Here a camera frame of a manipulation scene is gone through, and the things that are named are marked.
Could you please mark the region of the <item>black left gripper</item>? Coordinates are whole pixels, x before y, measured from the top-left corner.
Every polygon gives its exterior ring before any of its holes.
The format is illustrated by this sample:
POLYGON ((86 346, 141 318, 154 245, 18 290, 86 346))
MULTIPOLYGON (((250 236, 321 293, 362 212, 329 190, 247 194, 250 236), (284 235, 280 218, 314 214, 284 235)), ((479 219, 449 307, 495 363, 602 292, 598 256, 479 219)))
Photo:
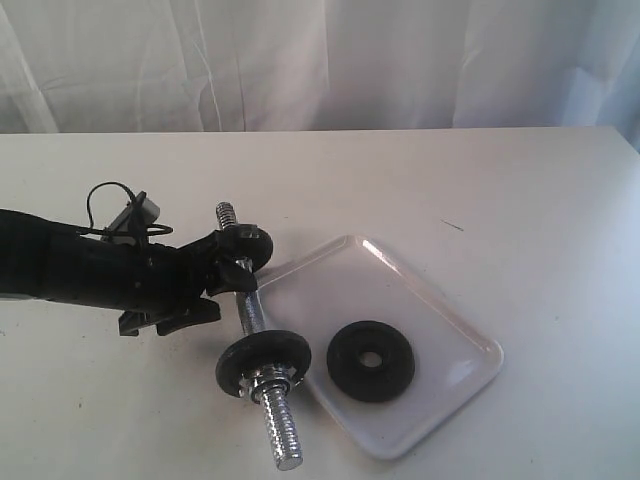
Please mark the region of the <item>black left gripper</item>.
POLYGON ((241 227, 214 230, 179 248, 86 239, 84 292, 99 307, 125 311, 118 319, 121 336, 136 337, 151 326, 167 336, 219 321, 220 306, 212 297, 253 291, 253 263, 243 259, 250 257, 243 233, 241 227), (200 285, 192 264, 209 263, 215 264, 200 285))

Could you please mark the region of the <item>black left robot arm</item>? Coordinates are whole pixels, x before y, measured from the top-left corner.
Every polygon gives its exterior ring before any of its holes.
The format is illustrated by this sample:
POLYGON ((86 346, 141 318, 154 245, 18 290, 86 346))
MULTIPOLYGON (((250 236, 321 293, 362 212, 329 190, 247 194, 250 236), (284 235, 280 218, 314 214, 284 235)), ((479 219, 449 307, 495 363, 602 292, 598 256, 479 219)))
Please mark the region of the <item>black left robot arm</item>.
POLYGON ((1 213, 1 295, 116 310, 119 332, 154 326, 165 336, 215 322, 213 296, 251 292, 257 281, 209 236, 181 248, 86 238, 66 224, 1 213))

